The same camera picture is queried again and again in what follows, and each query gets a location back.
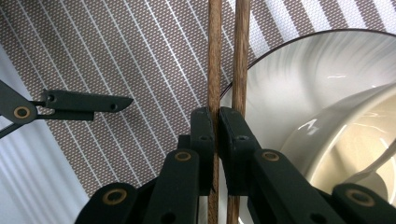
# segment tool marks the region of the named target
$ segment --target white stripe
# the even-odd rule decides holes
[[[286,42],[297,38],[299,34],[283,1],[267,0],[266,4],[280,35],[282,35],[283,41]]]
[[[97,26],[95,20],[93,19],[91,12],[88,10],[87,5],[85,4],[84,0],[81,0],[81,2],[82,2],[82,4],[84,5],[84,8],[85,8],[85,10],[86,10],[87,13],[88,13],[88,16],[90,17],[91,22],[92,22],[93,26],[94,26],[95,29],[96,29],[96,32],[99,34],[99,36],[100,36],[100,38],[101,38],[101,40],[102,40],[102,43],[105,45],[105,48],[106,48],[106,50],[107,50],[108,55],[109,55],[110,58],[111,58],[111,61],[113,61],[113,63],[114,63],[114,65],[116,66],[116,68],[117,68],[117,70],[118,70],[118,72],[119,72],[119,74],[120,74],[120,77],[122,78],[124,84],[126,84],[126,87],[127,87],[127,88],[129,89],[129,91],[131,92],[131,89],[130,89],[130,87],[129,87],[129,85],[128,85],[126,79],[125,79],[125,76],[123,75],[123,73],[122,73],[122,71],[121,71],[121,69],[120,69],[120,67],[119,67],[119,65],[118,65],[118,63],[117,63],[117,61],[116,61],[116,59],[114,58],[113,53],[111,52],[110,48],[108,47],[107,42],[105,41],[105,38],[102,36],[102,32],[100,31],[100,29],[99,29],[99,27]],[[146,116],[144,115],[143,111],[141,110],[141,107],[140,107],[140,106],[138,107],[138,109],[139,109],[139,112],[141,113],[141,115],[142,115],[142,117],[143,117],[143,120],[144,120],[145,123],[148,125],[148,129],[150,130],[151,135],[153,136],[153,138],[154,138],[155,142],[157,143],[157,145],[158,145],[160,151],[162,152],[163,156],[165,157],[166,154],[165,154],[165,152],[163,151],[163,147],[161,147],[161,144],[160,144],[160,142],[158,141],[157,136],[155,135],[154,131],[152,131],[152,128],[151,128],[151,126],[149,125],[149,121],[147,120],[147,118],[146,118]],[[120,114],[121,114],[121,116],[122,116],[122,118],[123,118],[125,124],[128,124],[128,120],[125,118],[125,116],[123,115],[123,113],[120,113]],[[149,167],[151,168],[152,173],[154,174],[154,176],[156,176],[155,171],[154,171],[154,169],[152,168],[151,164],[149,164],[149,160],[148,160],[148,159],[147,159],[147,162],[148,162]]]
[[[84,84],[84,86],[87,89],[87,91],[91,92],[90,88],[88,87],[87,83],[85,82],[85,79],[83,78],[82,74],[80,73],[80,71],[79,71],[79,69],[78,69],[78,67],[76,65],[76,62],[74,61],[72,55],[70,54],[69,49],[67,48],[67,46],[64,43],[64,40],[62,39],[61,35],[59,34],[58,29],[56,28],[55,24],[53,23],[52,19],[50,18],[50,15],[49,15],[48,11],[44,8],[44,5],[42,4],[41,0],[39,0],[38,2],[40,4],[41,8],[44,10],[44,14],[46,14],[46,17],[49,20],[49,22],[50,22],[50,24],[52,26],[52,29],[55,31],[55,34],[58,36],[59,40],[61,41],[61,44],[64,47],[64,50],[66,51],[67,56],[70,58],[70,61],[72,62],[73,66],[76,68],[76,71],[78,72],[78,75],[80,76],[80,78],[82,80],[82,83]],[[116,146],[118,147],[122,157],[124,158],[124,160],[126,161],[127,165],[129,166],[132,174],[134,175],[134,178],[136,179],[138,184],[141,185],[140,180],[138,179],[136,173],[134,172],[134,168],[132,167],[131,163],[129,163],[128,158],[125,156],[125,153],[123,152],[118,139],[115,137],[114,133],[112,132],[112,130],[110,128],[110,126],[108,125],[107,120],[105,119],[105,116],[103,115],[103,113],[100,113],[100,116],[101,116],[103,122],[105,123],[108,131],[110,132],[111,136],[113,137],[114,141],[116,142]]]
[[[102,81],[104,82],[104,84],[105,84],[105,86],[106,86],[108,92],[109,92],[110,94],[112,94],[111,89],[110,89],[110,88],[108,87],[108,85],[107,85],[107,82],[106,82],[106,80],[105,80],[105,77],[103,76],[103,74],[102,74],[102,72],[100,71],[100,69],[99,69],[99,67],[98,67],[98,65],[97,65],[97,63],[96,63],[96,61],[95,61],[95,59],[93,58],[93,56],[92,56],[90,50],[88,49],[88,46],[86,45],[86,43],[85,43],[85,41],[84,41],[84,39],[83,39],[83,37],[82,37],[80,31],[78,30],[76,24],[74,23],[73,18],[70,16],[70,14],[69,14],[67,8],[65,7],[64,1],[63,1],[63,0],[61,0],[61,4],[62,4],[62,7],[64,8],[64,11],[66,12],[67,17],[69,18],[69,20],[71,21],[71,23],[72,23],[74,29],[76,30],[76,32],[77,32],[77,34],[78,34],[78,38],[81,40],[81,42],[82,42],[82,44],[83,44],[85,50],[87,50],[88,55],[90,55],[91,61],[92,61],[93,65],[95,66],[96,70],[98,71],[98,74],[99,74],[99,76],[101,77]],[[145,158],[146,163],[147,163],[148,166],[151,168],[151,172],[153,172],[153,173],[155,174],[154,169],[151,167],[151,164],[149,163],[149,160],[148,160],[148,158],[146,157],[146,154],[144,153],[143,148],[140,146],[140,144],[139,144],[139,142],[137,141],[137,138],[135,137],[135,135],[134,135],[134,133],[132,132],[132,130],[130,130],[130,133],[131,133],[133,139],[136,141],[136,144],[137,144],[139,150],[141,151],[143,157]]]
[[[302,0],[301,3],[315,32],[332,29],[318,0]]]
[[[204,71],[204,68],[201,66],[201,63],[200,63],[200,61],[198,60],[198,57],[196,56],[195,51],[194,51],[194,49],[192,48],[189,39],[186,37],[186,34],[184,33],[183,28],[181,27],[181,24],[180,24],[180,22],[178,21],[177,16],[176,16],[174,10],[172,9],[171,5],[169,4],[169,1],[166,1],[166,5],[168,5],[169,10],[171,10],[172,16],[175,18],[175,22],[176,22],[176,24],[177,24],[178,29],[180,30],[181,34],[183,35],[184,39],[186,40],[187,46],[189,46],[189,49],[190,49],[190,51],[191,51],[191,53],[192,53],[192,56],[194,57],[195,61],[197,62],[198,67],[200,68],[201,73],[202,73],[202,75],[204,76],[205,81],[207,81],[207,77],[206,77],[206,73],[205,73],[205,71]]]
[[[119,25],[117,24],[116,20],[114,19],[113,14],[112,14],[111,11],[110,11],[110,8],[107,6],[107,3],[106,3],[105,0],[102,0],[102,2],[105,4],[106,11],[107,11],[108,14],[110,15],[111,20],[114,22],[114,26],[117,28],[117,31],[119,32],[120,37],[121,37],[121,39],[122,39],[122,42],[124,43],[125,47],[128,49],[128,53],[131,55],[132,60],[134,60],[134,65],[136,66],[137,70],[139,71],[140,76],[143,78],[143,80],[144,80],[146,86],[148,87],[148,91],[150,92],[151,97],[154,99],[155,104],[157,105],[157,107],[159,108],[161,114],[163,115],[163,118],[164,118],[164,120],[165,120],[165,123],[167,124],[169,130],[171,131],[171,134],[174,136],[175,140],[177,141],[177,135],[175,134],[175,131],[172,129],[172,126],[171,126],[171,124],[169,123],[168,118],[165,116],[165,113],[163,112],[163,109],[161,108],[161,105],[160,105],[160,103],[158,102],[157,97],[155,96],[154,92],[152,91],[152,89],[151,89],[151,87],[150,87],[150,85],[149,85],[149,82],[148,82],[147,79],[146,79],[145,74],[143,73],[142,69],[140,68],[140,65],[139,65],[139,63],[137,62],[136,57],[135,57],[134,54],[132,53],[132,50],[131,50],[131,48],[129,47],[129,45],[128,45],[128,43],[127,43],[127,41],[126,41],[126,39],[125,39],[125,37],[124,37],[124,35],[123,35],[123,33],[122,33],[120,27],[119,27]],[[132,90],[130,89],[128,83],[126,83],[126,85],[128,86],[128,90],[130,91],[132,97],[134,97],[134,95],[133,95],[133,93],[132,93]]]
[[[374,0],[375,8],[389,33],[396,34],[396,11],[389,0]]]
[[[66,83],[64,82],[64,79],[62,78],[61,73],[60,73],[59,70],[58,70],[58,67],[56,66],[55,62],[52,60],[52,58],[51,58],[51,56],[50,56],[50,53],[49,53],[48,50],[47,50],[47,47],[44,45],[44,43],[43,43],[43,41],[42,41],[40,35],[38,34],[38,31],[35,29],[35,26],[33,25],[32,21],[30,20],[29,16],[27,15],[26,11],[24,10],[24,8],[23,8],[23,6],[22,6],[20,0],[18,0],[18,4],[19,4],[20,7],[21,7],[21,10],[22,10],[22,12],[23,12],[23,15],[24,15],[24,16],[26,17],[26,19],[29,21],[29,23],[30,23],[30,25],[31,25],[31,27],[32,27],[32,29],[33,29],[33,31],[35,32],[35,35],[37,36],[38,41],[40,42],[40,45],[43,47],[44,51],[46,52],[47,56],[49,57],[49,60],[51,61],[53,68],[55,68],[56,72],[58,73],[58,76],[60,77],[60,79],[61,79],[61,81],[62,81],[62,83],[64,84],[64,86],[66,87],[66,89],[69,91],[69,89],[68,89]],[[85,126],[87,127],[87,129],[90,131],[91,136],[92,136],[92,138],[93,138],[93,140],[94,140],[94,143],[98,146],[99,151],[100,151],[100,153],[102,154],[102,157],[105,159],[105,162],[106,162],[108,168],[110,169],[111,173],[114,175],[114,177],[116,178],[116,180],[119,180],[119,178],[117,177],[116,172],[113,170],[113,167],[111,167],[111,164],[110,164],[109,160],[107,159],[107,156],[106,156],[105,152],[103,151],[103,149],[102,149],[102,147],[100,146],[99,142],[96,140],[96,138],[94,137],[93,133],[91,132],[90,126],[88,125],[88,123],[87,123],[86,121],[84,121],[84,123],[85,123]]]
[[[1,13],[3,14],[4,18],[6,19],[6,22],[7,22],[8,26],[9,26],[9,28],[11,29],[12,33],[15,35],[15,38],[17,39],[18,43],[20,44],[20,46],[21,46],[21,48],[22,48],[24,54],[26,55],[27,59],[29,60],[29,63],[33,66],[33,68],[34,68],[34,70],[35,70],[35,73],[37,74],[38,78],[40,79],[41,84],[43,85],[43,87],[44,87],[45,89],[47,89],[47,85],[45,84],[45,82],[44,82],[42,76],[38,73],[38,70],[37,70],[37,68],[35,67],[35,64],[34,64],[33,61],[32,61],[32,58],[31,58],[30,55],[27,53],[26,48],[25,48],[24,45],[22,44],[22,42],[21,42],[20,38],[18,37],[18,35],[15,33],[14,28],[12,27],[11,23],[9,22],[8,18],[6,17],[6,14],[4,13],[4,11],[3,11],[3,9],[2,9],[1,7],[0,7],[0,10],[1,10]],[[64,120],[64,125],[65,125],[66,128],[69,130],[69,132],[70,132],[70,134],[71,134],[71,136],[72,136],[74,142],[75,142],[76,145],[77,145],[77,148],[78,148],[79,153],[81,154],[81,157],[83,158],[83,160],[85,161],[85,163],[87,163],[88,168],[90,169],[90,171],[91,171],[93,177],[95,178],[96,182],[98,183],[99,187],[102,187],[103,185],[102,185],[101,181],[100,181],[99,178],[97,177],[95,171],[92,169],[90,162],[88,161],[87,157],[86,157],[85,154],[84,154],[84,151],[81,149],[81,147],[80,147],[80,145],[79,145],[79,143],[78,143],[76,137],[75,137],[75,136],[73,135],[73,133],[71,132],[71,129],[70,129],[69,125],[67,124],[67,122],[66,122],[65,120]]]
[[[186,114],[184,113],[183,109],[181,108],[181,105],[180,105],[180,103],[178,102],[178,99],[176,98],[176,95],[175,95],[174,91],[172,90],[172,87],[170,86],[168,80],[166,79],[165,74],[164,74],[163,70],[161,69],[160,64],[158,63],[157,57],[155,57],[155,54],[154,54],[154,52],[152,51],[151,46],[149,45],[149,42],[147,41],[145,35],[143,34],[142,29],[140,29],[139,23],[137,22],[136,18],[134,17],[134,13],[132,12],[132,10],[131,10],[131,8],[129,7],[128,3],[127,3],[125,0],[123,0],[123,2],[124,2],[124,5],[126,6],[128,12],[129,12],[129,14],[131,15],[132,20],[134,21],[134,25],[136,26],[136,28],[137,28],[139,34],[140,34],[140,35],[142,36],[142,38],[143,38],[143,42],[145,42],[146,46],[148,47],[148,52],[151,54],[151,57],[154,59],[153,61],[154,61],[155,64],[157,65],[158,70],[160,71],[160,73],[161,73],[161,75],[162,75],[162,77],[163,77],[163,80],[165,81],[165,84],[167,85],[167,87],[168,87],[168,89],[169,89],[169,92],[171,92],[173,98],[175,99],[175,102],[176,102],[176,104],[177,104],[177,106],[178,106],[178,108],[179,108],[181,114],[183,115],[184,120],[187,122],[187,124],[188,124],[189,127],[190,127],[190,121],[189,121],[189,119],[187,118]]]
[[[366,24],[355,1],[337,0],[349,28],[365,29]]]
[[[192,8],[192,5],[190,4],[190,0],[187,1],[187,5],[189,5],[189,8],[190,8],[190,10],[192,12],[192,15],[194,16],[194,18],[195,18],[195,20],[196,20],[196,22],[197,22],[202,34],[204,35],[206,42],[209,41],[208,37],[207,37],[207,34],[206,34],[206,31],[204,30],[204,27],[202,26],[201,22],[198,20],[198,17],[196,16],[195,11]],[[227,34],[225,34],[222,25],[221,25],[221,31],[223,32],[224,37],[226,38],[226,40],[230,41],[228,36],[227,36]],[[220,69],[221,69],[221,73],[224,75],[227,83],[230,83],[230,79],[228,79],[227,75],[225,74],[223,66],[221,66]]]
[[[231,8],[233,9],[233,14],[235,14],[235,0],[228,0]],[[250,22],[249,22],[249,38],[248,42],[250,44],[251,50],[256,58],[262,56],[265,52],[267,52],[270,47],[265,41],[264,36],[262,35],[262,30],[260,29],[259,24],[256,21],[256,18],[253,15],[253,12],[250,12]]]
[[[148,11],[149,11],[150,15],[152,16],[152,19],[154,19],[155,24],[157,25],[158,30],[160,31],[161,36],[163,37],[163,40],[166,43],[166,46],[169,48],[169,51],[171,52],[172,57],[174,58],[175,63],[177,64],[177,67],[180,70],[181,75],[184,77],[184,80],[186,81],[187,85],[189,86],[189,89],[190,89],[190,91],[191,91],[191,93],[192,93],[192,95],[193,95],[193,97],[195,99],[195,102],[198,104],[198,106],[201,106],[201,103],[199,102],[194,90],[192,89],[192,86],[191,86],[189,80],[187,79],[187,76],[184,73],[183,68],[181,67],[180,63],[178,62],[176,54],[173,52],[173,49],[172,49],[171,45],[169,44],[168,39],[165,36],[165,33],[163,32],[163,28],[160,26],[160,23],[157,21],[157,18],[155,17],[154,12],[151,10],[151,7],[150,7],[149,3],[146,0],[145,0],[145,3],[146,3],[146,6],[148,7]]]

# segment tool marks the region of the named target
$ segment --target wooden rod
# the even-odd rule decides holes
[[[218,123],[220,106],[221,67],[221,0],[208,0],[209,6],[209,46],[207,63],[207,106],[213,119],[216,149],[213,169],[213,188],[207,199],[207,223],[218,224],[219,220],[219,154]]]
[[[249,18],[250,0],[236,0],[232,108],[239,111],[242,116],[245,116],[247,99]],[[237,224],[238,218],[239,196],[229,195],[227,200],[227,224]]]

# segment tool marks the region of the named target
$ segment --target wooden stick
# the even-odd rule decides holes
[[[207,106],[215,128],[216,149],[213,169],[213,188],[207,200],[207,223],[218,224],[219,220],[219,154],[218,123],[220,106],[221,67],[221,0],[209,0],[209,47],[207,64]]]
[[[236,0],[233,50],[233,109],[245,116],[248,78],[248,32],[250,1]],[[227,224],[237,224],[239,196],[228,196]]]

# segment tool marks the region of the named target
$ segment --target brass rivet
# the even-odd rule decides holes
[[[30,116],[30,109],[26,106],[18,106],[14,110],[14,116],[17,119],[26,119]]]
[[[120,196],[116,199],[111,199],[110,195],[118,193]],[[107,205],[116,205],[118,203],[122,203],[125,200],[127,192],[125,189],[111,189],[103,196],[102,201]]]
[[[268,161],[279,161],[279,156],[274,152],[263,152],[262,157]]]
[[[175,155],[177,161],[189,161],[191,159],[191,154],[188,152],[178,152]]]
[[[375,205],[375,201],[372,196],[358,189],[348,189],[346,191],[346,196],[352,202],[361,206],[372,207]]]

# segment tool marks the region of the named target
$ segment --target striped fabric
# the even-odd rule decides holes
[[[248,60],[301,35],[396,34],[396,0],[252,0]],[[223,1],[221,87],[232,81],[235,0]],[[88,195],[158,175],[190,112],[206,104],[207,2],[0,2],[0,43],[30,94],[61,89],[134,98],[94,122],[48,121]]]

